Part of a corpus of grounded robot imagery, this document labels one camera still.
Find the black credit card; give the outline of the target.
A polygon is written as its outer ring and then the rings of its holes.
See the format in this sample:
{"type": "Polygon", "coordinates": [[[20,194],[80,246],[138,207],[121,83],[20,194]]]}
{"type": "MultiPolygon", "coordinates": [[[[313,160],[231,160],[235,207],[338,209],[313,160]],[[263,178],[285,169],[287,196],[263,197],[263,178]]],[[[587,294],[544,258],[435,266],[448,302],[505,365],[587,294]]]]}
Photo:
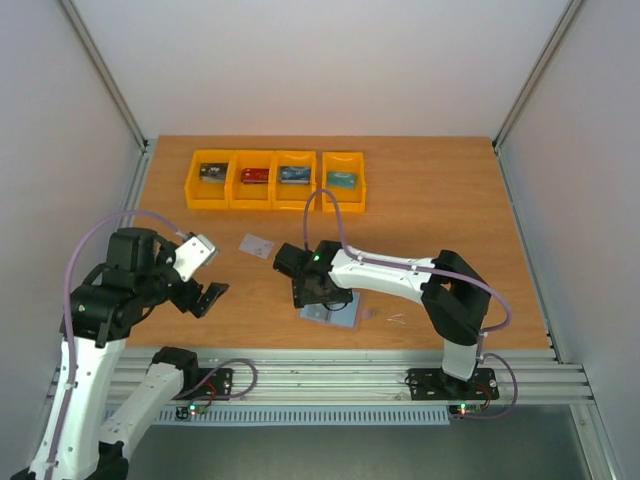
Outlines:
{"type": "Polygon", "coordinates": [[[331,317],[331,311],[321,304],[307,305],[300,311],[300,317],[316,322],[328,322],[331,317]]]}

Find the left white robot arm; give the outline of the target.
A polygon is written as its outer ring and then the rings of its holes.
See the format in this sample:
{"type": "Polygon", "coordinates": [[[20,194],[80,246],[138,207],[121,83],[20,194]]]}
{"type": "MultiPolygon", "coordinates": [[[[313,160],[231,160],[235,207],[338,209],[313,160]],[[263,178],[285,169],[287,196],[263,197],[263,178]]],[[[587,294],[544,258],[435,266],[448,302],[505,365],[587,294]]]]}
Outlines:
{"type": "Polygon", "coordinates": [[[204,235],[182,244],[147,228],[120,228],[106,259],[70,294],[62,324],[60,378],[42,440],[18,479],[124,479],[131,456],[160,409],[201,386],[196,353],[157,352],[142,382],[105,418],[109,387],[132,328],[155,307],[172,303],[203,317],[227,285],[203,286],[195,272],[218,248],[204,235]]]}

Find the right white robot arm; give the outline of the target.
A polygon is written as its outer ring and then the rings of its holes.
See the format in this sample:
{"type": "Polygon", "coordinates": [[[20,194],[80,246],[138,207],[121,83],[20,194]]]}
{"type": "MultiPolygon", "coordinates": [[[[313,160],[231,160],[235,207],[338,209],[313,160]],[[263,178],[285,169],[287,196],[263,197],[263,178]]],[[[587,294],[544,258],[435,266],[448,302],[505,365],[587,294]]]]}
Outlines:
{"type": "Polygon", "coordinates": [[[344,305],[354,290],[403,298],[422,306],[444,341],[441,383],[463,396],[477,382],[479,336],[491,299],[486,283],[453,251],[434,258],[374,254],[323,240],[315,250],[283,244],[273,269],[291,280],[294,307],[344,305]]]}

